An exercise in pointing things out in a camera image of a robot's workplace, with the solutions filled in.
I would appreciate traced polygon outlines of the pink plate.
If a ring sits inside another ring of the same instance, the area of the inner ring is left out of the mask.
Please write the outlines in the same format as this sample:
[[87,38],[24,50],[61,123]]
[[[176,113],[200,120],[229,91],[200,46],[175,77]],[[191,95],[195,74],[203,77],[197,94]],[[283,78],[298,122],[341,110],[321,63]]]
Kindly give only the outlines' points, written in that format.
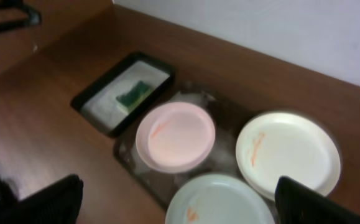
[[152,170],[173,174],[200,165],[215,143],[216,128],[202,107],[186,102],[162,104],[144,116],[136,150]]

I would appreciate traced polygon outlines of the green yellow sponge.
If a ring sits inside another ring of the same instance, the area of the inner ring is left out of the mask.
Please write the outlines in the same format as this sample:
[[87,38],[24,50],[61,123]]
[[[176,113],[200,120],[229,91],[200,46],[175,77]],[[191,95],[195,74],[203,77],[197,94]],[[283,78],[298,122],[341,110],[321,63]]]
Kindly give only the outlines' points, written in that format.
[[128,92],[116,97],[119,109],[131,113],[152,92],[152,88],[143,81],[138,81]]

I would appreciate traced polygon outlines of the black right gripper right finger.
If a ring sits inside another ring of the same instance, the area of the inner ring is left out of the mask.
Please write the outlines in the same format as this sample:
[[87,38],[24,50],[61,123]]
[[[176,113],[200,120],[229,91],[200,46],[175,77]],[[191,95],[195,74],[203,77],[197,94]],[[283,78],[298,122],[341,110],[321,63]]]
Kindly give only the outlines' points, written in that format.
[[286,176],[275,189],[275,207],[281,224],[360,224],[360,215]]

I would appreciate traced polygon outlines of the pale blue plate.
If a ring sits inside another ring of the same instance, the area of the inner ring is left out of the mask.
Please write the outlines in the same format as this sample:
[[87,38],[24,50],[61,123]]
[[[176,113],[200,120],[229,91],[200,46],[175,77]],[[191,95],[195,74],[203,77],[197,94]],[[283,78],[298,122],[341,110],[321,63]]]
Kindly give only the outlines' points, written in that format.
[[165,224],[274,224],[263,199],[243,181],[206,174],[188,181],[171,200]]

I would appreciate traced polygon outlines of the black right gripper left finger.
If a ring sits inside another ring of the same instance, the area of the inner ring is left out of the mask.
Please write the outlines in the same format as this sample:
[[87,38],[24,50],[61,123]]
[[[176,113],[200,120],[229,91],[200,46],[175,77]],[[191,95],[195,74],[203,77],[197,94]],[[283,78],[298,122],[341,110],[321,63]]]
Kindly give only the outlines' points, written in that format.
[[75,224],[83,199],[83,181],[75,174],[20,201],[7,214],[14,224]]

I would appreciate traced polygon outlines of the cream white plate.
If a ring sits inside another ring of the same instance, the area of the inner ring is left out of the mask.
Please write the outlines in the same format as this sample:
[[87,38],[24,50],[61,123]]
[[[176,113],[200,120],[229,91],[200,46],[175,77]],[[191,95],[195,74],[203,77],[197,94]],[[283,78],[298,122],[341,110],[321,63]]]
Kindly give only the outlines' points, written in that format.
[[318,122],[284,111],[260,114],[242,127],[236,161],[247,183],[269,200],[275,199],[281,177],[327,196],[342,169],[334,137]]

